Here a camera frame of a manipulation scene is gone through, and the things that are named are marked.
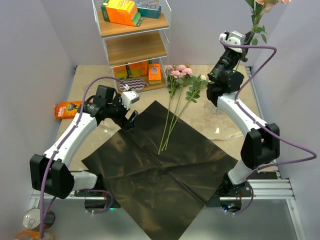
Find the peach rose stem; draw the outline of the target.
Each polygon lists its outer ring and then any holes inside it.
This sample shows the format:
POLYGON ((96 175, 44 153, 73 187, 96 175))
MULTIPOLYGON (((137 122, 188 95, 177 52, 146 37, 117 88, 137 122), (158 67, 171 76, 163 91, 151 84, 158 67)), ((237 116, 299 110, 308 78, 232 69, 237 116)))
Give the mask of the peach rose stem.
POLYGON ((252 49, 273 49, 272 56, 276 53, 276 49, 267 45, 258 45, 259 38, 267 44, 267 32, 264 25, 261 25, 261 19, 263 15, 269 13, 275 6, 281 6, 284 8, 289 4, 290 0, 246 0, 246 3, 250 6, 252 27, 249 32, 246 33, 243 40, 244 46, 252 46, 252 49))

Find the pink artificial flower bouquet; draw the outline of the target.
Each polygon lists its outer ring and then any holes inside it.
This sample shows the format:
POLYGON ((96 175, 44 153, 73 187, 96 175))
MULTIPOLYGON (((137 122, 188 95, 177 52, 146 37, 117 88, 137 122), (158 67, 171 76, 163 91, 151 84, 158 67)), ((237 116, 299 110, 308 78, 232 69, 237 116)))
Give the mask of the pink artificial flower bouquet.
POLYGON ((171 134, 187 107, 197 103, 201 90, 210 83, 204 75, 195 76, 188 64, 167 65, 165 73, 169 103, 158 154, 167 149, 171 134))

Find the black wrapping paper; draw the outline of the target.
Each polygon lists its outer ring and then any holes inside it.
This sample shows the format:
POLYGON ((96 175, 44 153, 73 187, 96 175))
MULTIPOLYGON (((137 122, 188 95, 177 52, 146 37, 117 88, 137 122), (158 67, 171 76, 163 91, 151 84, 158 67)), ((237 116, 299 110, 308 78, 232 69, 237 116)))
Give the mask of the black wrapping paper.
POLYGON ((237 163, 182 120, 159 151, 172 116, 154 101, 82 161, 153 240, 179 239, 237 163))

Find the cream printed ribbon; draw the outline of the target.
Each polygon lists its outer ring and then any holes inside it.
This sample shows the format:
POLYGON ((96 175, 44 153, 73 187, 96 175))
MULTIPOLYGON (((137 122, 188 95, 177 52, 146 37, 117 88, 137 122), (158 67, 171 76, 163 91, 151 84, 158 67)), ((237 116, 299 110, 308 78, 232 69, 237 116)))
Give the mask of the cream printed ribbon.
POLYGON ((243 133, 238 129, 223 129, 222 127, 217 127, 212 137, 208 139, 210 141, 224 142, 230 141, 243 136, 243 133))

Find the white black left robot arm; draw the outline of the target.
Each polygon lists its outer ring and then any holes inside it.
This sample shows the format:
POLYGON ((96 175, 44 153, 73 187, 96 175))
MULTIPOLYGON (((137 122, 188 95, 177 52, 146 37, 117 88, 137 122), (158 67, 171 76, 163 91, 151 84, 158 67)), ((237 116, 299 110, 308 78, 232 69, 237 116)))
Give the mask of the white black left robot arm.
POLYGON ((133 90, 122 93, 99 85, 95 95, 84 99, 60 138, 43 154, 34 154, 30 161, 31 185, 34 190, 65 199, 73 191, 86 190, 99 196, 104 184, 88 171, 71 171, 71 161, 84 140, 105 119, 111 119, 123 130, 134 127, 138 115, 134 111, 126 118, 131 105, 140 99, 133 90))

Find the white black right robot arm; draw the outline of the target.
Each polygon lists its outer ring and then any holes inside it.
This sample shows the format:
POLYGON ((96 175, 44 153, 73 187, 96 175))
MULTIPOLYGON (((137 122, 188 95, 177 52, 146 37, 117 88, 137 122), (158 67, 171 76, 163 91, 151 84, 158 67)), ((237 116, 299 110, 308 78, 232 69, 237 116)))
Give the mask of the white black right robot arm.
POLYGON ((246 62, 247 49, 253 33, 242 34, 238 31, 225 31, 219 40, 225 44, 224 53, 207 75, 209 84, 206 95, 213 105, 225 112, 244 135, 240 151, 241 159, 223 177, 223 192, 235 196, 248 176, 259 167, 269 164, 280 156, 280 129, 275 123, 268 124, 256 116, 237 97, 243 86, 244 75, 234 68, 238 62, 246 62))

